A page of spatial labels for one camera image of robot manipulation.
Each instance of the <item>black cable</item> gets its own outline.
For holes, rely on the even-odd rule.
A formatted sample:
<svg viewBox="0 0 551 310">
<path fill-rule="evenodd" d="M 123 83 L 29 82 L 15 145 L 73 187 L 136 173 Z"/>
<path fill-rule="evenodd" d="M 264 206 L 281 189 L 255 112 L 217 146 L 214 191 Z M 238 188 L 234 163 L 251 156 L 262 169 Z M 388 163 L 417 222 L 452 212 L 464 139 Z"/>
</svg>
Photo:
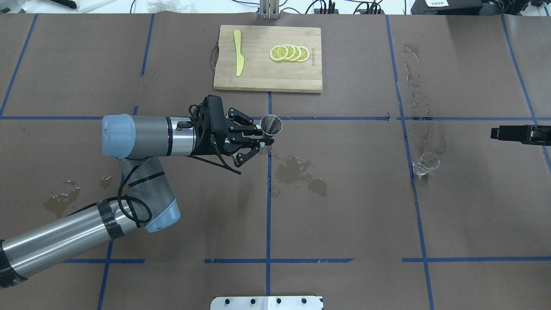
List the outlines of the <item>black cable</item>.
<svg viewBox="0 0 551 310">
<path fill-rule="evenodd" d="M 197 123 L 197 119 L 195 118 L 195 116 L 193 116 L 193 112 L 195 111 L 195 110 L 193 110 L 193 111 L 191 110 L 191 108 L 193 108 L 193 107 L 195 107 L 195 109 L 199 108 L 199 106 L 197 104 L 192 104 L 192 105 L 190 105 L 189 108 L 187 108 L 187 111 L 190 113 L 191 124 L 195 125 Z"/>
<path fill-rule="evenodd" d="M 358 6 L 356 7 L 356 9 L 354 10 L 354 13 L 352 13 L 352 15 L 353 15 L 353 14 L 356 14 L 356 12 L 358 11 L 358 9 L 360 8 L 360 6 L 361 6 L 362 4 L 367 4 L 367 5 L 368 5 L 368 8 L 367 8 L 367 9 L 369 10 L 369 2 L 360 2 L 360 4 L 358 4 Z"/>
<path fill-rule="evenodd" d="M 113 201 L 113 200 L 117 200 L 117 196 L 107 198 L 107 201 Z M 74 211 L 73 213 L 69 214 L 68 216 L 71 216 L 71 215 L 73 215 L 73 214 L 79 213 L 79 212 L 84 211 L 84 210 L 86 210 L 86 209 L 90 209 L 91 207 L 96 206 L 97 204 L 98 204 L 97 202 L 95 202 L 95 203 L 93 203 L 93 204 L 89 204 L 88 206 L 86 206 L 86 207 L 84 207 L 84 208 L 81 208 L 81 209 L 78 209 L 78 210 Z"/>
<path fill-rule="evenodd" d="M 294 8 L 290 8 L 290 7 L 286 7 L 286 8 L 281 9 L 281 12 L 285 11 L 286 9 L 290 9 L 290 10 L 293 10 L 293 11 L 299 13 L 299 14 L 302 14 L 302 13 L 300 13 L 298 10 L 296 10 L 296 9 L 294 9 Z"/>
<path fill-rule="evenodd" d="M 237 3 L 243 3 L 243 4 L 255 4 L 257 6 L 259 6 L 260 4 L 259 3 L 253 3 L 253 2 L 245 2 L 245 1 L 237 1 L 237 0 L 232 0 L 233 2 L 237 2 Z"/>
<path fill-rule="evenodd" d="M 214 133 L 212 133 L 212 132 L 210 133 L 210 142 L 212 143 L 212 145 L 214 145 L 214 151 L 216 152 L 216 156 L 218 156 L 218 158 L 220 159 L 220 161 L 224 165 L 224 168 L 226 168 L 227 170 L 229 170 L 231 172 L 241 174 L 240 171 L 235 170 L 234 168 L 232 168 L 232 167 L 228 166 L 228 164 L 226 164 L 226 161 L 224 160 L 224 158 L 222 157 L 222 154 L 220 154 L 220 151 L 218 150 L 218 145 L 216 143 L 216 138 L 214 138 Z"/>
<path fill-rule="evenodd" d="M 220 168 L 226 169 L 226 167 L 224 167 L 224 165 L 219 164 L 219 163 L 215 163 L 215 162 L 212 162 L 212 161 L 209 161 L 208 159 L 204 159 L 204 158 L 201 158 L 201 157 L 197 157 L 197 156 L 195 156 L 195 155 L 188 155 L 188 157 L 193 158 L 193 159 L 196 159 L 196 160 L 198 160 L 198 161 L 202 161 L 202 162 L 211 164 L 211 165 L 215 165 L 215 166 L 220 167 Z"/>
<path fill-rule="evenodd" d="M 132 197 L 132 196 L 128 196 L 128 195 L 122 195 L 122 189 L 125 187 L 126 183 L 128 182 L 128 180 L 130 179 L 130 177 L 132 176 L 132 174 L 136 171 L 136 169 L 138 169 L 140 167 L 140 165 L 135 165 L 134 168 L 132 168 L 132 170 L 130 170 L 130 172 L 128 173 L 128 175 L 126 176 L 125 180 L 121 183 L 121 186 L 118 187 L 118 193 L 117 193 L 117 202 L 118 202 L 118 208 L 121 210 L 122 214 L 124 214 L 129 220 L 133 221 L 133 222 L 136 222 L 136 223 L 142 223 L 142 224 L 145 224 L 149 221 L 151 221 L 151 219 L 153 218 L 153 215 L 151 213 L 151 209 L 147 206 L 147 204 L 145 204 L 145 202 L 143 202 L 141 199 L 139 198 L 136 198 L 136 197 Z M 147 215 L 148 215 L 148 218 L 147 220 L 141 220 L 139 219 L 138 217 L 133 217 L 131 216 L 130 214 L 128 214 L 128 212 L 126 212 L 125 208 L 122 206 L 122 200 L 125 199 L 125 200 L 130 200 L 130 201 L 134 201 L 134 202 L 137 202 L 141 205 L 143 205 L 143 207 L 145 208 L 145 210 L 147 211 Z"/>
<path fill-rule="evenodd" d="M 314 2 L 310 3 L 310 5 L 308 6 L 308 9 L 306 9 L 306 13 L 304 13 L 304 14 L 308 14 L 308 11 L 310 10 L 310 8 L 318 1 L 323 3 L 324 9 L 327 9 L 327 3 L 325 2 L 325 0 L 315 0 Z"/>
</svg>

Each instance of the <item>black electrical tape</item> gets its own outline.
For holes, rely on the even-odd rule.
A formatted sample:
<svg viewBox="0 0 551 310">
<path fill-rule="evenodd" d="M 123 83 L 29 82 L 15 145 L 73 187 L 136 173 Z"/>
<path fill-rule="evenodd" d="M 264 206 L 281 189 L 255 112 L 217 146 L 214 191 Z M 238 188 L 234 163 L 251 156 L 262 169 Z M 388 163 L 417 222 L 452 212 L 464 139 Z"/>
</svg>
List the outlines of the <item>black electrical tape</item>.
<svg viewBox="0 0 551 310">
<path fill-rule="evenodd" d="M 16 286 L 27 279 L 22 278 L 13 270 L 13 267 L 6 257 L 4 248 L 2 247 L 2 242 L 4 242 L 4 240 L 0 240 L 0 286 L 6 288 Z"/>
<path fill-rule="evenodd" d="M 168 148 L 166 149 L 166 155 L 167 156 L 170 156 L 172 154 L 172 142 L 173 142 L 173 133 L 172 133 L 172 121 L 170 120 L 170 117 L 166 117 L 166 125 L 169 129 L 169 132 L 168 132 L 168 138 L 169 138 L 169 146 Z"/>
<path fill-rule="evenodd" d="M 100 200 L 97 202 L 98 211 L 100 212 L 101 220 L 105 225 L 105 229 L 111 237 L 111 240 L 117 240 L 125 236 L 122 232 L 121 226 L 117 223 L 115 219 L 115 214 L 111 209 L 111 205 L 107 200 Z"/>
</svg>

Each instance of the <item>metal bracket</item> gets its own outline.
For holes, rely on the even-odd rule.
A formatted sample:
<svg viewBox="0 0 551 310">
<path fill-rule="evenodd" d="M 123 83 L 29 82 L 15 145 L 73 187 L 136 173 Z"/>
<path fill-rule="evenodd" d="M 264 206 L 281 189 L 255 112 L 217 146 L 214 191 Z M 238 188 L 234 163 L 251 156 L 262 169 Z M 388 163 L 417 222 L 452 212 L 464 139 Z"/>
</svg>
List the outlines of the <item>metal bracket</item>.
<svg viewBox="0 0 551 310">
<path fill-rule="evenodd" d="M 321 296 L 217 297 L 210 310 L 323 310 Z"/>
<path fill-rule="evenodd" d="M 258 18 L 279 19 L 279 0 L 260 0 Z"/>
</svg>

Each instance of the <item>cutting board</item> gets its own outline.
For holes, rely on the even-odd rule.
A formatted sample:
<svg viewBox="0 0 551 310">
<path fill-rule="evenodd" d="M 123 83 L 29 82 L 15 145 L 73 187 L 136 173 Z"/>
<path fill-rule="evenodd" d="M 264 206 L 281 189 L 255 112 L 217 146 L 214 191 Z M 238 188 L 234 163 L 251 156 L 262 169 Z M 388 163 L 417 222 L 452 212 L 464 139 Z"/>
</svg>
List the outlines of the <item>cutting board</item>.
<svg viewBox="0 0 551 310">
<path fill-rule="evenodd" d="M 245 65 L 235 75 L 234 30 L 241 30 L 241 54 Z M 310 50 L 305 62 L 273 61 L 275 45 L 293 44 Z M 221 25 L 214 89 L 321 93 L 321 29 L 280 26 Z"/>
</svg>

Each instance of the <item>clear plastic cup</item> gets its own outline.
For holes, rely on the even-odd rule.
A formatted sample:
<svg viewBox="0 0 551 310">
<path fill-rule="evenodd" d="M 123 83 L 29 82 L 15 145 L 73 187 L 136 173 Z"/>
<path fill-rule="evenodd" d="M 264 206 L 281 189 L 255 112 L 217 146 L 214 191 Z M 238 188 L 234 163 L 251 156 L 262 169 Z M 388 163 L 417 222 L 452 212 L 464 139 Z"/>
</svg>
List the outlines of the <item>clear plastic cup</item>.
<svg viewBox="0 0 551 310">
<path fill-rule="evenodd" d="M 413 173 L 422 177 L 440 166 L 440 158 L 435 153 L 424 153 L 413 162 Z"/>
</svg>

